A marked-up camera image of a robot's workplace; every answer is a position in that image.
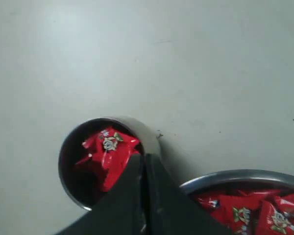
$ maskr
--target gray floor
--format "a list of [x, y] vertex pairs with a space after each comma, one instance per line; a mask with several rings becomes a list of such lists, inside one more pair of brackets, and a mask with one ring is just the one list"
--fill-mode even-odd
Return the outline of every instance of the gray floor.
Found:
[[180, 183], [294, 175], [294, 0], [0, 0], [0, 235], [51, 235], [84, 213], [57, 155], [106, 115], [161, 130]]

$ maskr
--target white floor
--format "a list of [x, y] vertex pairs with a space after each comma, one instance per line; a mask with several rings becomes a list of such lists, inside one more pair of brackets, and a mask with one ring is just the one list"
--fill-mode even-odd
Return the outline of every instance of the white floor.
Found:
[[79, 123], [135, 117], [182, 183], [294, 175], [294, 0], [0, 0], [0, 235], [84, 213], [57, 175]]

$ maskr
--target candy pile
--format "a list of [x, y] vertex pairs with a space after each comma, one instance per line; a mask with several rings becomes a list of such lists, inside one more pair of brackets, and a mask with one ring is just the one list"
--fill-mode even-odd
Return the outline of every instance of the candy pile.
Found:
[[193, 195], [203, 209], [239, 235], [294, 235], [294, 194], [278, 189]]
[[77, 170], [94, 173], [96, 188], [108, 192], [123, 173], [132, 154], [139, 153], [140, 141], [112, 127], [91, 135], [82, 143], [85, 157], [75, 164]]

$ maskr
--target metal bowl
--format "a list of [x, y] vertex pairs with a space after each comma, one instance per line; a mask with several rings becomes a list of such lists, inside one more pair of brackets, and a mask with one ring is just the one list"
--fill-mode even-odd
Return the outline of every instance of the metal bowl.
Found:
[[141, 154], [151, 153], [160, 156], [160, 146], [156, 134], [143, 123], [130, 117], [103, 117], [89, 120], [73, 129], [64, 140], [59, 154], [59, 177], [67, 195], [79, 206], [90, 211], [104, 195], [94, 191], [97, 178], [92, 173], [74, 170], [74, 165], [86, 154], [81, 143], [93, 133], [112, 126], [141, 141]]
[[266, 170], [227, 170], [192, 179], [180, 188], [186, 194], [222, 188], [280, 188], [294, 191], [294, 176]]

